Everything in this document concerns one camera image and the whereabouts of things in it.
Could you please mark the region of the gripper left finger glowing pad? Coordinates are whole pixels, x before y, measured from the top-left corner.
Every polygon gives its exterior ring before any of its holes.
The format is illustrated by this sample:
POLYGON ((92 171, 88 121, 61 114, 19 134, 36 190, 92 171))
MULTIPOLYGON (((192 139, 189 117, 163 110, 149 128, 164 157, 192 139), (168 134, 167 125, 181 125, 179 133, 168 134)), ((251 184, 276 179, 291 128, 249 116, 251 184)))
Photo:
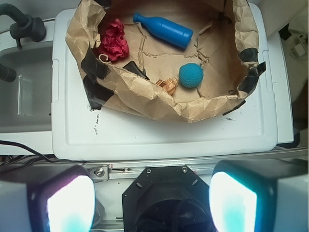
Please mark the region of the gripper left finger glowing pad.
POLYGON ((95 187, 81 165, 0 168, 2 232, 88 232, 95 187))

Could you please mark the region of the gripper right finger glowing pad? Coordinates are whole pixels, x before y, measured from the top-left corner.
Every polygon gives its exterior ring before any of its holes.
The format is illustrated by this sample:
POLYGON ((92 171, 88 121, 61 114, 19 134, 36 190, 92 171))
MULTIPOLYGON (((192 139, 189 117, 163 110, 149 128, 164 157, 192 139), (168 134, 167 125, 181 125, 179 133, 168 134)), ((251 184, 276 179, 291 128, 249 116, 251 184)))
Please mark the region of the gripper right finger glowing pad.
POLYGON ((209 204, 219 232, 307 232, 309 163, 222 160, 213 169, 209 204))

